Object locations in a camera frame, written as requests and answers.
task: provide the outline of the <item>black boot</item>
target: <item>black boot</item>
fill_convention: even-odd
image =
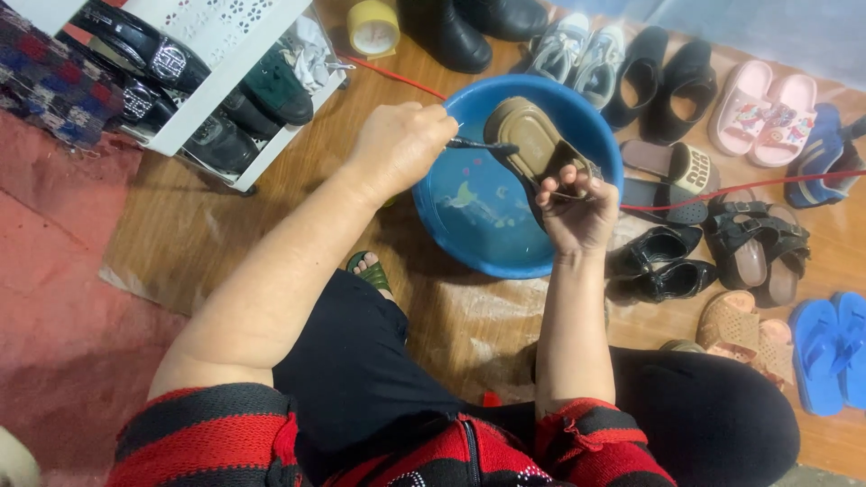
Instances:
[[[397,0],[400,29],[445,68],[477,75],[493,51],[480,32],[457,15],[454,0]]]
[[[469,25],[503,41],[528,41],[547,29],[547,9],[535,0],[455,0],[454,5]]]

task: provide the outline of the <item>toe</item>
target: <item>toe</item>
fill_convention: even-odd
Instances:
[[[372,252],[367,252],[364,254],[364,262],[366,262],[367,267],[369,267],[378,262],[378,256]]]

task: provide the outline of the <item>foot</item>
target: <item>foot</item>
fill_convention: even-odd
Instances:
[[[362,271],[367,270],[368,267],[378,262],[378,256],[372,252],[367,252],[364,254],[364,260],[358,263],[357,266],[352,268],[352,273],[357,275]],[[380,289],[378,292],[382,293],[382,295],[388,301],[394,301],[394,295],[388,289]]]

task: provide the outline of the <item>wooden floor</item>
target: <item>wooden floor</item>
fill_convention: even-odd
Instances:
[[[342,33],[344,19],[352,3],[316,0],[315,4],[324,23],[332,28],[332,39],[339,44],[346,38]],[[492,43],[494,62],[482,75],[449,72],[408,38],[401,41],[397,56],[376,64],[449,95],[472,81],[508,73],[520,64],[518,44]],[[668,55],[681,43],[682,38],[675,36]],[[739,51],[718,48],[713,63],[719,79],[724,81],[730,68],[745,59],[749,56]],[[793,71],[772,66],[777,75]],[[105,254],[102,276],[122,289],[191,314],[256,241],[339,167],[361,122],[375,106],[439,102],[432,95],[365,68],[352,71],[350,76],[349,89],[338,92],[262,175],[260,191],[252,198],[213,192],[187,166],[148,153]],[[866,113],[866,94],[829,81],[821,81],[820,87],[821,101],[842,107],[846,123]],[[707,118],[684,141],[713,157],[721,169],[723,185],[783,175],[782,169],[757,168],[744,159],[721,156],[708,143]],[[617,134],[620,140],[636,136],[636,127]],[[866,153],[866,144],[861,143],[860,150]],[[812,234],[813,255],[800,283],[798,300],[827,298],[837,290],[866,293],[862,278],[866,266],[863,185],[866,183],[839,205],[798,213]],[[756,192],[765,201],[783,202],[781,186]],[[624,244],[649,226],[623,215],[613,243]],[[546,279],[498,281],[461,266],[427,235],[408,194],[379,212],[355,249],[374,250],[380,255],[397,303],[411,320],[408,347],[412,355],[448,389],[470,401],[479,401],[486,389],[495,390],[506,402],[532,398],[527,354],[521,350],[538,338]],[[710,260],[710,255],[702,244],[693,258]],[[671,338],[694,339],[701,308],[721,290],[716,283],[692,300],[615,306],[611,309],[611,344],[656,348]],[[762,316],[785,319],[790,312],[791,307],[783,307]],[[863,412],[846,410],[832,418],[816,418],[802,411],[794,387],[786,394],[798,412],[803,433],[800,461],[866,479]]]

